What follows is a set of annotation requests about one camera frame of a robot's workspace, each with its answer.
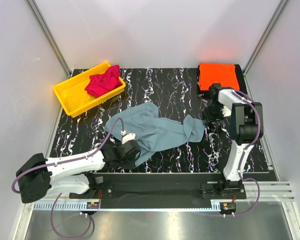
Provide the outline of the blue-grey t shirt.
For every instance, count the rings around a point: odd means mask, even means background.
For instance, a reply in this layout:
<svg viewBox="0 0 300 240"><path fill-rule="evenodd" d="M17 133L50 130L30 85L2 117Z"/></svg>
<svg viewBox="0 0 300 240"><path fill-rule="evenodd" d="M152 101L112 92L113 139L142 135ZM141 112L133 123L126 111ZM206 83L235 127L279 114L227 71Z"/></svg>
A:
<svg viewBox="0 0 300 240"><path fill-rule="evenodd" d="M159 108L152 102L146 102L111 117L105 124L110 131L115 120L121 118L124 130L135 134L135 140L141 148L140 157L135 161L138 167L150 159L156 152L179 147L188 142L199 143L205 131L206 122L189 114L180 123L165 117L159 117Z"/></svg>

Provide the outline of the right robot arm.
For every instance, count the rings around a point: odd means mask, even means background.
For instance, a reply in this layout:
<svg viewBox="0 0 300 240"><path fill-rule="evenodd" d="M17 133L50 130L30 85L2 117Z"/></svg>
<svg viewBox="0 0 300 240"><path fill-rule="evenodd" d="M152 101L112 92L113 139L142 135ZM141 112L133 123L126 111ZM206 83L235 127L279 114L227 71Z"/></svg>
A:
<svg viewBox="0 0 300 240"><path fill-rule="evenodd" d="M214 83L209 87L210 105L202 112L206 123L229 117L231 149L214 190L222 198L231 198L243 190L243 170L255 143L263 136L263 106L232 87Z"/></svg>

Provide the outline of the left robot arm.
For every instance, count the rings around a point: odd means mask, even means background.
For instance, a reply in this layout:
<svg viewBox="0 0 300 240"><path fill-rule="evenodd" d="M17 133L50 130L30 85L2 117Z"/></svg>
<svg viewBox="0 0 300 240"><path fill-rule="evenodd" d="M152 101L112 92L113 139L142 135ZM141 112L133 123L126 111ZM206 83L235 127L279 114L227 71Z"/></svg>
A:
<svg viewBox="0 0 300 240"><path fill-rule="evenodd" d="M125 143L106 143L100 149L66 157L44 157L34 154L16 172L13 192L24 204L36 202L48 194L69 193L93 198L98 184L91 171L114 168L134 168L141 155L135 140Z"/></svg>

